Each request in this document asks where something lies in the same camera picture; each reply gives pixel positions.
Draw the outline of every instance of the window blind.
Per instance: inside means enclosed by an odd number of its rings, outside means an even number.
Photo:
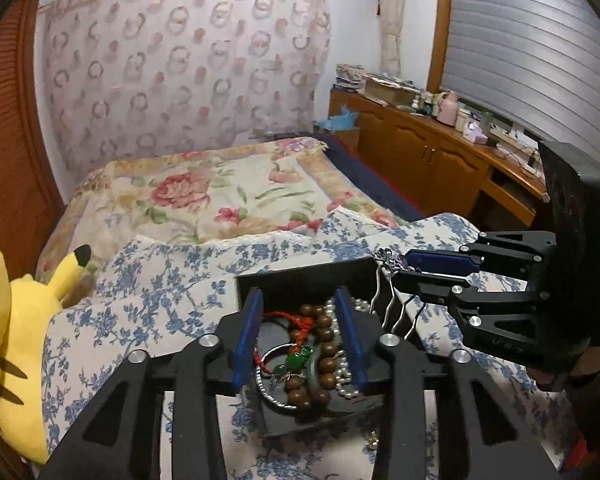
[[[586,0],[452,0],[442,85],[600,160],[600,19]]]

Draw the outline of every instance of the wall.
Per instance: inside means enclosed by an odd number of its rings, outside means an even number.
[[[438,0],[404,0],[400,40],[402,76],[418,88],[427,86]]]
[[[55,0],[40,0],[44,6]],[[406,0],[403,37],[400,46],[402,75],[412,79],[418,86],[425,86],[429,75],[429,63],[433,43],[437,0]],[[379,19],[376,16],[377,0],[328,0],[331,7],[331,44],[325,73],[318,83],[315,97],[315,118],[327,116],[329,92],[335,82],[337,63],[360,64],[377,71],[380,62]],[[42,47],[42,37],[36,37],[34,56]],[[34,67],[38,115],[47,147],[47,153],[62,198],[71,198],[76,182],[64,168],[51,129],[51,118],[46,108],[44,84],[40,62]]]

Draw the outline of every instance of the yellow plush toy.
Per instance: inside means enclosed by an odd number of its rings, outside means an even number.
[[[0,433],[23,457],[41,464],[48,459],[40,377],[46,326],[90,257],[89,246],[78,247],[44,285],[30,274],[10,283],[0,252]]]

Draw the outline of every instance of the floral blanket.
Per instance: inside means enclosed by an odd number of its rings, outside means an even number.
[[[50,323],[43,355],[42,408],[52,452],[80,410],[133,349],[152,355],[178,351],[212,332],[238,309],[234,276],[369,256],[389,247],[456,250],[475,239],[468,221],[442,214],[388,228],[344,208],[322,222],[315,237],[291,232],[251,235],[197,246],[169,245],[137,237],[102,270],[95,296],[58,314]],[[494,274],[471,277],[482,290],[520,290],[524,282]],[[413,318],[420,303],[412,301]],[[417,330],[427,351],[448,355],[462,347],[446,308],[430,305]],[[526,419],[558,465],[574,437],[563,394],[537,389],[522,366],[471,351]],[[435,398],[426,393],[427,478],[438,477]],[[171,479],[173,394],[163,406],[161,478]],[[367,437],[376,414],[281,438],[257,435],[252,406],[243,397],[218,397],[218,417],[228,477],[235,480],[371,478],[376,452]]]
[[[136,235],[201,244],[275,230],[314,234],[339,205],[388,226],[398,221],[340,171],[311,137],[209,152],[118,160],[90,174],[50,236],[36,272],[47,282],[82,244],[89,270]]]

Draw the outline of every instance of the white curtain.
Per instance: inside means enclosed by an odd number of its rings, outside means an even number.
[[[113,159],[311,129],[326,0],[58,0],[42,12],[46,96],[78,182]]]
[[[404,0],[380,0],[380,70],[391,75],[400,75],[403,15]]]

